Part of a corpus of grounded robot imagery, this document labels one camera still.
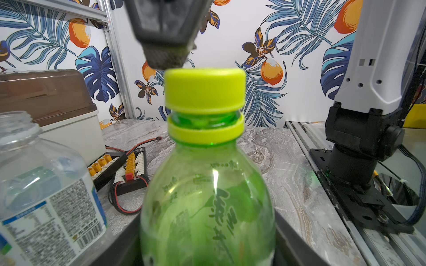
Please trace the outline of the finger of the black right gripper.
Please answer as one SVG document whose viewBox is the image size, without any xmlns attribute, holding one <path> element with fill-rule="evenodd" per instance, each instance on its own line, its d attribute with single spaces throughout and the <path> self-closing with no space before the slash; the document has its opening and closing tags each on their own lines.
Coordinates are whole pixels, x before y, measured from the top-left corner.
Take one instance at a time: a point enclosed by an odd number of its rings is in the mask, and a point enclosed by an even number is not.
<svg viewBox="0 0 426 266">
<path fill-rule="evenodd" d="M 184 66 L 195 48 L 201 21 L 213 2 L 130 0 L 124 3 L 148 65 L 167 70 Z"/>
</svg>

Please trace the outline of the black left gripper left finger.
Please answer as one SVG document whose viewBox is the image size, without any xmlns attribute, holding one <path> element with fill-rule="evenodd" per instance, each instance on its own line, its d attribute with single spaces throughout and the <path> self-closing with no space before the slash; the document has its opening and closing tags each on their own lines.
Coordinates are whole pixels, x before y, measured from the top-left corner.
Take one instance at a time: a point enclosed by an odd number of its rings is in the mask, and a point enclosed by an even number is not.
<svg viewBox="0 0 426 266">
<path fill-rule="evenodd" d="M 107 216 L 107 234 L 80 257 L 81 266 L 142 266 L 139 216 Z"/>
</svg>

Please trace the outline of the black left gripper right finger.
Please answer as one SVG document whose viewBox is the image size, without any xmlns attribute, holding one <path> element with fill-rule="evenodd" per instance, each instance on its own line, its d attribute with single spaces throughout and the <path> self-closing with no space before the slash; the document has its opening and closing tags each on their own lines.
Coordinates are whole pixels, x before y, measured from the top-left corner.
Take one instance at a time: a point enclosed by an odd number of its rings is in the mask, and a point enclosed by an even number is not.
<svg viewBox="0 0 426 266">
<path fill-rule="evenodd" d="M 275 224 L 276 248 L 273 266 L 328 266 L 277 211 Z"/>
</svg>

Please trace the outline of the yellow-green bottle cap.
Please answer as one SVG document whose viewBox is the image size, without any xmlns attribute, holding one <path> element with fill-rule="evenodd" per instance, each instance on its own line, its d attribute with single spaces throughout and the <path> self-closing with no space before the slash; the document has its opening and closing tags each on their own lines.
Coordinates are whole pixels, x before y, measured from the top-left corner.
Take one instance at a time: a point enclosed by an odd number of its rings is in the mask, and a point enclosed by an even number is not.
<svg viewBox="0 0 426 266">
<path fill-rule="evenodd" d="M 164 73 L 165 106 L 195 115 L 225 114 L 245 104 L 246 73 L 232 69 L 169 69 Z"/>
</svg>

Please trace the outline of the green plastic bottle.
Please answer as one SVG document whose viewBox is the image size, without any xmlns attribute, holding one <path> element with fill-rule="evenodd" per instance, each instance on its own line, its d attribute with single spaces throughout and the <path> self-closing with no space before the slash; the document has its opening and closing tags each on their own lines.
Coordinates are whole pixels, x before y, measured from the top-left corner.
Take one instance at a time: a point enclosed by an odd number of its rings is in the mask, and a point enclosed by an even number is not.
<svg viewBox="0 0 426 266">
<path fill-rule="evenodd" d="M 237 146 L 239 111 L 168 117 L 175 141 L 140 214 L 146 266 L 269 266 L 275 215 L 260 171 Z"/>
</svg>

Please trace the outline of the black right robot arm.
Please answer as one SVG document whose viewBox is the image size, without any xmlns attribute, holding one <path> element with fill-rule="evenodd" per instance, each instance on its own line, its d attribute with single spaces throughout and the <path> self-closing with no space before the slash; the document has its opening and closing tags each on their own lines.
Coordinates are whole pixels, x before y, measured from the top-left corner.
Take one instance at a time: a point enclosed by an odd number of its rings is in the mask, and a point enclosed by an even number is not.
<svg viewBox="0 0 426 266">
<path fill-rule="evenodd" d="M 166 106 L 179 114 L 227 114 L 247 102 L 246 70 L 271 53 L 277 38 L 261 30 L 243 45 L 249 56 L 236 71 L 185 69 L 197 31 L 211 1 L 127 1 L 133 32 L 148 65 L 165 72 Z M 358 9 L 355 30 L 327 51 L 321 74 L 324 90 L 334 89 L 334 104 L 326 120 L 327 139 L 335 144 L 328 168 L 333 177 L 365 184 L 379 161 L 393 155 L 402 143 L 401 122 L 420 79 L 402 92 L 403 71 L 414 45 L 424 1 L 347 1 L 335 15 L 334 1 L 274 1 L 276 12 L 267 20 L 284 25 L 297 58 L 321 43 L 321 32 L 333 25 L 348 28 L 346 14 Z"/>
</svg>

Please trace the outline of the clear plastic water bottle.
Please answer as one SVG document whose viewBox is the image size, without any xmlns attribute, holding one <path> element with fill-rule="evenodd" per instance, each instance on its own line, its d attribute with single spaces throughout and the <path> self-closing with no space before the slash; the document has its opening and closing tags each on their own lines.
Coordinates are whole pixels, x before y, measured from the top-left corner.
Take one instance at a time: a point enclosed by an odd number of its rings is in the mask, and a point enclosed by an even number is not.
<svg viewBox="0 0 426 266">
<path fill-rule="evenodd" d="M 1 114 L 1 264 L 88 266 L 110 233 L 102 204 L 83 157 L 41 133 Z"/>
</svg>

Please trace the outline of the front yellow connector board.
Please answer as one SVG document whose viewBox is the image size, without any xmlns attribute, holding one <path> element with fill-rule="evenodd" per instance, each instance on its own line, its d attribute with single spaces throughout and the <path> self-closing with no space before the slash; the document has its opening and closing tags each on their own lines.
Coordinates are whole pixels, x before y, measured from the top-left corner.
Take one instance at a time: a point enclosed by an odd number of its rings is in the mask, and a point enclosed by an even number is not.
<svg viewBox="0 0 426 266">
<path fill-rule="evenodd" d="M 147 188 L 150 183 L 145 147 L 135 149 L 115 173 L 112 185 L 118 196 Z"/>
</svg>

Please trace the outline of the brown lid storage box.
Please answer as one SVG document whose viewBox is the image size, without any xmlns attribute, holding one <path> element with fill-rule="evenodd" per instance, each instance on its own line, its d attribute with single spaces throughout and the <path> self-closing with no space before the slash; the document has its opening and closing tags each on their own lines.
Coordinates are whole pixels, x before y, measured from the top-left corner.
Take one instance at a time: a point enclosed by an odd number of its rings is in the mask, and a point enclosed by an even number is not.
<svg viewBox="0 0 426 266">
<path fill-rule="evenodd" d="M 26 111 L 41 138 L 79 152 L 91 163 L 106 152 L 98 109 L 77 70 L 1 74 L 1 112 Z"/>
</svg>

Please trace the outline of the aluminium front rail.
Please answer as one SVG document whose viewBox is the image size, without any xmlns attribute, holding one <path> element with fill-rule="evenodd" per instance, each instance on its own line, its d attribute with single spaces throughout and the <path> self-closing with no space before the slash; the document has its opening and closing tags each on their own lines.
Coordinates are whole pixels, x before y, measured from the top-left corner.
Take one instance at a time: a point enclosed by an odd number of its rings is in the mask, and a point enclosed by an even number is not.
<svg viewBox="0 0 426 266">
<path fill-rule="evenodd" d="M 355 193 L 355 201 L 344 205 L 340 186 L 326 176 L 332 144 L 325 139 L 325 127 L 321 124 L 286 122 L 297 143 L 302 148 L 316 178 L 321 183 L 328 200 L 333 204 L 351 239 L 369 266 L 423 266 L 426 263 L 426 238 L 421 226 L 412 232 L 402 229 L 390 218 L 386 209 L 398 218 L 408 217 L 410 207 L 385 203 L 373 187 L 365 195 Z"/>
</svg>

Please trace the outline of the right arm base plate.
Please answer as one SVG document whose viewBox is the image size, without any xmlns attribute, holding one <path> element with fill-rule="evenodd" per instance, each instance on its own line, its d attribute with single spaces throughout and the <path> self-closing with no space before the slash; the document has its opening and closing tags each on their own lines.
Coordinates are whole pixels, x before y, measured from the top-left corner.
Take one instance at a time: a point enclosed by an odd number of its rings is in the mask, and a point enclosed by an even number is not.
<svg viewBox="0 0 426 266">
<path fill-rule="evenodd" d="M 414 232 L 414 227 L 404 224 L 406 219 L 374 187 L 374 182 L 371 181 L 370 187 L 365 190 L 362 187 L 343 184 L 332 178 L 328 169 L 331 155 L 331 151 L 310 149 L 310 156 L 318 167 L 317 177 L 328 188 L 328 194 L 337 200 L 338 207 L 350 221 L 360 228 L 383 233 L 412 234 Z"/>
</svg>

